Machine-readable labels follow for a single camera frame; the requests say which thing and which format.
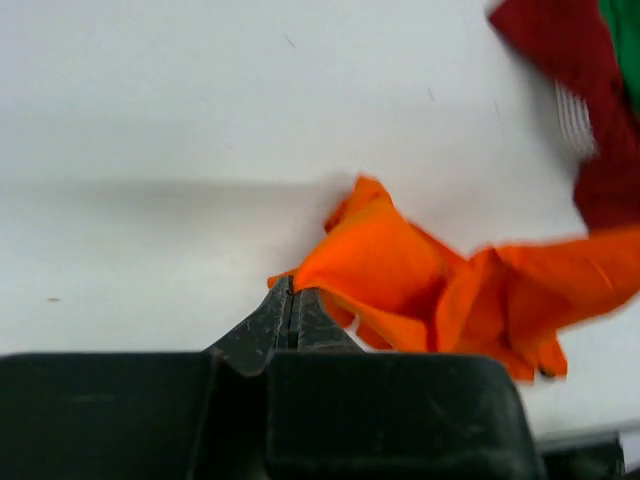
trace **dark red fabric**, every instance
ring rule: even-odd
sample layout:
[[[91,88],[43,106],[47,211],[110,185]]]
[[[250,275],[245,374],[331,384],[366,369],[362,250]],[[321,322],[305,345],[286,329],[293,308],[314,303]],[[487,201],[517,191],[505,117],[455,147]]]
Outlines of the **dark red fabric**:
[[[589,229],[639,224],[640,128],[598,0],[505,0],[490,20],[587,102],[599,154],[581,167],[574,201]]]

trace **orange cloth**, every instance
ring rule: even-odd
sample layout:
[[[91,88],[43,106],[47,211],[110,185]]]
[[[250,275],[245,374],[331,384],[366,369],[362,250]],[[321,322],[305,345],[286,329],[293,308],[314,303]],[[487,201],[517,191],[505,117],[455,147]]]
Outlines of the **orange cloth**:
[[[467,260],[403,218],[378,181],[360,177],[325,230],[282,275],[294,275],[296,291],[321,289],[337,323],[358,315],[359,336],[376,348],[489,355],[516,379],[566,375],[557,331],[640,289],[640,227],[486,247]]]

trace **white surface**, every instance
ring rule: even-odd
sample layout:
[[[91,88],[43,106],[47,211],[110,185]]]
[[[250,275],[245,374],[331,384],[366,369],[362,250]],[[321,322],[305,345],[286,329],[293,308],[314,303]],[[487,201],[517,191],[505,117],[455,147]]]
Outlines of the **white surface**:
[[[485,8],[0,0],[0,351],[205,347],[357,171],[464,252],[583,232],[552,86]],[[637,314],[563,337],[538,435],[640,417]]]

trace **black object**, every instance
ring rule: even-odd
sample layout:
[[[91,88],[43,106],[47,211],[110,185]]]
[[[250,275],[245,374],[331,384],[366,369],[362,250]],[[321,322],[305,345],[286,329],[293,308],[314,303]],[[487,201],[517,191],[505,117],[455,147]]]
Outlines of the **black object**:
[[[282,279],[201,353],[0,361],[1,480],[546,478],[485,357],[363,354]]]

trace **crumpled orange cloth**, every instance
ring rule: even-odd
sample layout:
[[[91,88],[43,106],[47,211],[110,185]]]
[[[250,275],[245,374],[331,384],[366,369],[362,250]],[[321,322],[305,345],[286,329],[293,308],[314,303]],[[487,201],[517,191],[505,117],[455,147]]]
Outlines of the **crumpled orange cloth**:
[[[521,380],[538,370],[566,375],[557,331],[640,289],[640,227],[488,246],[465,259],[400,215],[377,180],[360,177],[325,230],[282,275],[294,275],[296,291],[321,289],[337,323],[358,315],[358,335],[376,348],[489,355]]]

